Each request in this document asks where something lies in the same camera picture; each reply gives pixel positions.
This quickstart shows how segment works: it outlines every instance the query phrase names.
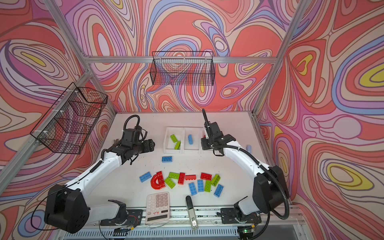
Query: metal grill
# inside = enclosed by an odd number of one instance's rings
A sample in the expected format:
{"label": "metal grill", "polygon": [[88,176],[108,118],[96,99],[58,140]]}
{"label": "metal grill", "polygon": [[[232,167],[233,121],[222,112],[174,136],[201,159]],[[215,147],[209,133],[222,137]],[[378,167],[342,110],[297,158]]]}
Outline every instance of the metal grill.
{"label": "metal grill", "polygon": [[211,51],[154,51],[150,75],[153,85],[213,86],[215,65]]}
{"label": "metal grill", "polygon": [[80,154],[106,103],[107,95],[76,87],[43,131],[37,137],[32,134],[38,122],[31,135],[52,152]]}
{"label": "metal grill", "polygon": [[[237,236],[237,227],[219,226],[219,227],[199,227],[197,230],[191,230],[190,227],[159,227],[151,228],[135,228],[133,231],[126,233],[114,233],[113,229],[102,228],[106,238],[182,238],[182,237],[229,237]],[[104,239],[98,228],[81,229],[77,233],[65,233],[64,239]]]}

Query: calculator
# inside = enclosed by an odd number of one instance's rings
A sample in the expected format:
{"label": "calculator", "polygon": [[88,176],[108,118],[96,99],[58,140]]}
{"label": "calculator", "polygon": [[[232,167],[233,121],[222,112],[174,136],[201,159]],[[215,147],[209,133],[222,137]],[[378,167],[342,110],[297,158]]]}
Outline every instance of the calculator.
{"label": "calculator", "polygon": [[146,224],[169,219],[169,192],[161,192],[147,196]]}

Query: psychedelic wall pattern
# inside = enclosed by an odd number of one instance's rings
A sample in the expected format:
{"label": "psychedelic wall pattern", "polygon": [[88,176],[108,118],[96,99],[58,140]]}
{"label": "psychedelic wall pattern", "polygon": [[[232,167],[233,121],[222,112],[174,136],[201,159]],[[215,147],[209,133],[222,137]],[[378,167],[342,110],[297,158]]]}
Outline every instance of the psychedelic wall pattern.
{"label": "psychedelic wall pattern", "polygon": [[117,112],[126,111],[250,111],[270,64],[228,64],[222,76],[216,68],[213,86],[152,85],[151,65],[96,63],[95,74]]}
{"label": "psychedelic wall pattern", "polygon": [[384,238],[384,1],[311,3],[258,120],[315,239]]}
{"label": "psychedelic wall pattern", "polygon": [[[275,56],[296,1],[66,1],[62,10],[90,56],[213,51]],[[250,111],[270,65],[217,64],[214,86],[151,86],[149,64],[93,64],[116,111]]]}
{"label": "psychedelic wall pattern", "polygon": [[[83,73],[76,57],[39,0],[0,3],[0,168],[22,147],[36,122]],[[31,212],[53,184],[87,169],[101,148],[113,114],[104,109],[80,155],[55,154],[39,146],[0,196],[0,239],[48,239],[30,225]],[[34,226],[44,225],[45,203]]]}
{"label": "psychedelic wall pattern", "polygon": [[270,50],[275,56],[296,5],[292,0],[84,0],[63,1],[60,9],[89,56],[151,56],[179,47],[210,49],[216,56]]}
{"label": "psychedelic wall pattern", "polygon": [[0,3],[0,22],[4,23],[0,24],[0,166],[4,166],[83,70],[39,1]]}

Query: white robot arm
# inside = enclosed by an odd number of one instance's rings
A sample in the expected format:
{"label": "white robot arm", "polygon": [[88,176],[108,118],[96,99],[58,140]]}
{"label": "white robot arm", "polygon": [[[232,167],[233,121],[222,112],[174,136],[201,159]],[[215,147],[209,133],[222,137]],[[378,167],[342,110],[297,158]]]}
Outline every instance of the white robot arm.
{"label": "white robot arm", "polygon": [[[278,166],[270,167],[268,164],[259,162],[244,150],[234,137],[229,134],[224,136],[216,122],[208,122],[204,109],[203,114],[207,133],[206,137],[201,139],[203,150],[213,149],[214,154],[215,151],[219,151],[221,155],[218,156],[231,158],[251,179],[254,179],[252,197],[245,197],[234,204],[236,218],[242,220],[254,212],[273,211],[278,217],[286,219],[289,208],[286,207],[283,216],[274,211],[274,208],[281,203],[288,206],[288,190],[281,169]],[[126,124],[132,117],[138,118],[136,127],[126,129]],[[143,136],[141,133],[139,122],[140,118],[137,115],[129,117],[124,124],[122,139],[108,150],[104,149],[98,162],[65,186],[55,185],[49,190],[44,216],[46,224],[75,233],[86,223],[104,219],[111,219],[118,224],[126,221],[124,203],[109,200],[108,204],[90,208],[85,200],[114,169],[133,156],[154,150],[155,143],[151,139],[145,140],[146,134]]]}

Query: black wire basket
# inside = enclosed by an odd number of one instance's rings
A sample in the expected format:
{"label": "black wire basket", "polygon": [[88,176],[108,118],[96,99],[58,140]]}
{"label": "black wire basket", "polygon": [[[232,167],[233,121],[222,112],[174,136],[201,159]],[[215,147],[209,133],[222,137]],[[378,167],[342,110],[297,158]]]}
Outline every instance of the black wire basket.
{"label": "black wire basket", "polygon": [[35,130],[54,104],[30,134],[52,152],[80,154],[107,104],[108,97],[86,87],[76,87],[72,93],[67,94],[71,95],[47,126],[42,131]]}
{"label": "black wire basket", "polygon": [[153,85],[213,86],[212,51],[154,51],[150,70]]}

